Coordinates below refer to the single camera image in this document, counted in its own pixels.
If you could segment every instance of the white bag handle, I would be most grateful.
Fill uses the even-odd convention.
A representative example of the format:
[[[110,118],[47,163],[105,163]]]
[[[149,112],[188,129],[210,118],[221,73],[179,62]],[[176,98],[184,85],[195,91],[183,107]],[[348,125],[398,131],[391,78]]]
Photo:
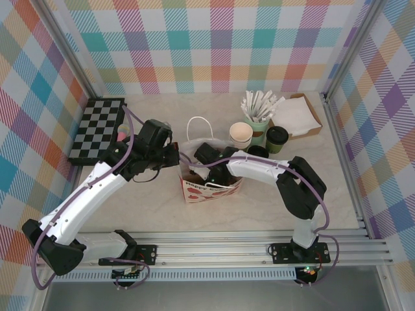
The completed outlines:
[[[208,186],[215,186],[215,187],[218,187],[218,188],[223,188],[223,189],[233,189],[233,188],[235,188],[235,187],[229,187],[229,186],[222,186],[222,185],[218,185],[218,184],[216,184],[216,183],[205,183],[205,186],[206,186],[206,187],[208,187]]]
[[[187,141],[190,141],[190,138],[189,138],[189,124],[190,124],[190,122],[193,120],[193,119],[202,119],[202,120],[205,120],[208,124],[209,124],[209,127],[210,127],[210,135],[212,136],[212,138],[213,138],[213,130],[212,130],[212,125],[210,125],[210,122],[208,121],[208,120],[206,120],[205,118],[203,118],[203,117],[193,117],[193,118],[190,118],[190,120],[189,120],[189,122],[187,123],[187,128],[186,128],[186,136],[187,136]]]

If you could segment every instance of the checkerboard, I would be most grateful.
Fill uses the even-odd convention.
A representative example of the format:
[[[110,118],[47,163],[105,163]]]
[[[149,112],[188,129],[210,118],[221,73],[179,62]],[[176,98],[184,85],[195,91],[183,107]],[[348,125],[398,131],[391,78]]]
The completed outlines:
[[[88,101],[69,155],[72,164],[94,165],[117,140],[118,126],[124,120],[123,105],[123,98]]]

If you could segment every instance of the table surface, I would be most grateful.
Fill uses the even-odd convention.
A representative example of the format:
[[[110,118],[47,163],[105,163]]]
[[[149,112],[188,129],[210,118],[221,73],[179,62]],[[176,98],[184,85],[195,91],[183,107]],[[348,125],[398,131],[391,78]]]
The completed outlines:
[[[337,151],[324,113],[320,95],[306,96],[323,128],[318,135],[290,140],[273,159],[305,158],[327,185],[325,203],[330,213],[330,229],[356,229],[355,210],[338,160]],[[165,94],[126,97],[128,107],[143,120],[167,121],[173,140],[186,141],[187,121],[205,117],[216,138],[227,139],[229,127],[243,119],[242,93]],[[140,125],[136,122],[136,133]],[[190,126],[191,139],[209,137],[204,121]],[[84,180],[93,167],[84,167]],[[136,177],[147,180],[153,171]],[[293,215],[286,210],[276,187],[245,179],[238,194],[202,203],[185,203],[176,167],[164,168],[150,183],[130,182],[113,194],[84,224],[82,232],[123,229],[138,231],[257,231],[294,229]]]

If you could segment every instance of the colorful plaid wall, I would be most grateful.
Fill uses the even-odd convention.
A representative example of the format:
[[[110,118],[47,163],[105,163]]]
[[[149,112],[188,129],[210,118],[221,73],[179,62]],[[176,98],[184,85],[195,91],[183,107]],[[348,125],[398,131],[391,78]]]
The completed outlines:
[[[364,1],[48,3],[97,91],[118,95],[322,90]]]
[[[353,41],[354,37],[356,36],[357,30],[359,29],[361,23],[363,22],[364,18],[366,17],[366,13],[368,12],[368,9],[370,7],[370,4],[372,3],[373,0],[365,0],[361,11],[359,12],[359,15],[357,16],[357,19],[355,20],[353,27],[350,30],[350,33],[346,39],[346,41],[343,44],[343,47],[340,51],[340,53],[337,56],[336,62],[333,66],[333,68],[330,71],[330,75],[326,81],[326,84],[324,85],[323,88],[323,93],[326,93],[331,81],[333,80],[333,77],[336,75],[338,67],[341,65],[341,63],[343,62],[344,57],[346,56],[346,53],[349,49],[350,43]]]
[[[29,301],[21,226],[70,193],[67,162],[87,98],[29,0],[0,5],[0,310]]]
[[[333,109],[377,238],[415,309],[415,1],[389,0]]]

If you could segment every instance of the stack of paper cups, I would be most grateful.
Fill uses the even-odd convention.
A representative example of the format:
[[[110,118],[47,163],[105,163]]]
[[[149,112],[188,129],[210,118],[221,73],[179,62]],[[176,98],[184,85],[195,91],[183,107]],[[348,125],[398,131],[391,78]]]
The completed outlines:
[[[231,142],[233,142],[235,148],[240,150],[249,147],[253,133],[254,131],[251,126],[244,122],[235,123],[229,129]]]

